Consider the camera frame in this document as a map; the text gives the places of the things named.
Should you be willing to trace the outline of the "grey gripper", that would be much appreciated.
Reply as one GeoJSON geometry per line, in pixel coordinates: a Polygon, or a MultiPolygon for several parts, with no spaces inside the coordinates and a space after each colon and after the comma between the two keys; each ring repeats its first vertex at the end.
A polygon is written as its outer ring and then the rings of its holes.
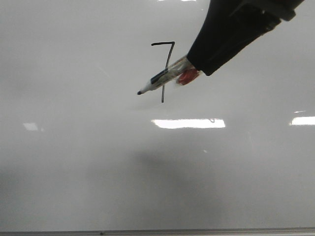
{"type": "Polygon", "coordinates": [[[210,76],[281,21],[290,21],[301,0],[212,0],[187,59],[210,76]]]}

